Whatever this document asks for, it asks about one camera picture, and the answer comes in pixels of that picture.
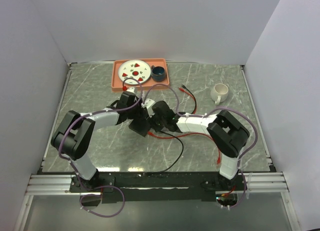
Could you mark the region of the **black network switch box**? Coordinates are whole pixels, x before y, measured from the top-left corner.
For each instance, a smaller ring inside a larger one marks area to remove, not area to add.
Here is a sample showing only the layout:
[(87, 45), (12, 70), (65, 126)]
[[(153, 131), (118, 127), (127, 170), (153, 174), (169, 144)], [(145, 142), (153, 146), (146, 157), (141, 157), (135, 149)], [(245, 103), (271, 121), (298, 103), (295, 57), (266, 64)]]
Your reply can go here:
[(132, 122), (129, 124), (129, 129), (136, 132), (142, 137), (148, 134), (151, 129), (150, 117), (147, 116), (136, 116)]

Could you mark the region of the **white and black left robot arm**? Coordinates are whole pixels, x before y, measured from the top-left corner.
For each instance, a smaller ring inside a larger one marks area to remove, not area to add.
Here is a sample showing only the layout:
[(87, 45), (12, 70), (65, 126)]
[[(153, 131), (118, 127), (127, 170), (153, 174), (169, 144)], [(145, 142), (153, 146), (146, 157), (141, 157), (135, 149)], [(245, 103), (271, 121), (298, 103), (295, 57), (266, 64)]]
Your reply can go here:
[(148, 108), (142, 98), (133, 91), (124, 91), (120, 99), (102, 110), (88, 113), (68, 111), (53, 134), (51, 145), (61, 159), (68, 161), (81, 186), (87, 192), (94, 192), (102, 182), (98, 169), (87, 155), (93, 132), (127, 120), (134, 124), (148, 117)]

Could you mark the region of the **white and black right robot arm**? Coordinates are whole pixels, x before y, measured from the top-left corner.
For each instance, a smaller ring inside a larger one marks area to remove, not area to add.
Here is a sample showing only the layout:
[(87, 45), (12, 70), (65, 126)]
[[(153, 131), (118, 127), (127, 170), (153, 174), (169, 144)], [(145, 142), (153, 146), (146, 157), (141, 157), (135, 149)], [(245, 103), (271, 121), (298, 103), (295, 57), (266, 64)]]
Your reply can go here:
[(236, 185), (238, 161), (250, 137), (249, 131), (229, 112), (221, 109), (217, 114), (175, 113), (166, 102), (158, 101), (147, 108), (153, 129), (166, 128), (176, 133), (200, 133), (210, 136), (221, 152), (218, 184), (223, 190)]

